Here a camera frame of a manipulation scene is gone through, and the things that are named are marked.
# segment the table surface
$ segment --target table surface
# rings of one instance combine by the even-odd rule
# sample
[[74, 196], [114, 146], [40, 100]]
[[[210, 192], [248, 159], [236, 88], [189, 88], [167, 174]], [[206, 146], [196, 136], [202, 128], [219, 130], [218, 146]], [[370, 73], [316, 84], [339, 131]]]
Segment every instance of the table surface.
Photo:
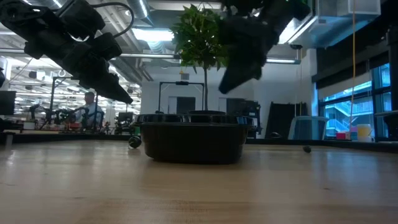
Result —
[[18, 144], [0, 151], [0, 223], [398, 223], [398, 156], [245, 146], [200, 166], [126, 142]]

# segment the man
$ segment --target man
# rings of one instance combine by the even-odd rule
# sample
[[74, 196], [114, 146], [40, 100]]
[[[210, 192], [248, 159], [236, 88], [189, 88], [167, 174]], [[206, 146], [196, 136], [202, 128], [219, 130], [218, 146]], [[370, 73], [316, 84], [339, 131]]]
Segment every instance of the man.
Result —
[[[91, 126], [93, 125], [94, 122], [94, 118], [96, 117], [96, 125], [100, 125], [100, 121], [101, 121], [101, 115], [99, 113], [97, 113], [96, 115], [95, 113], [95, 94], [93, 92], [87, 92], [85, 93], [85, 101], [86, 101], [86, 105], [84, 106], [85, 108], [89, 109], [88, 115], [89, 118], [87, 119], [87, 126]], [[97, 106], [97, 112], [102, 112], [102, 109], [100, 106]], [[82, 115], [85, 113], [84, 110], [80, 110], [76, 112], [76, 120], [79, 121], [82, 119]]]

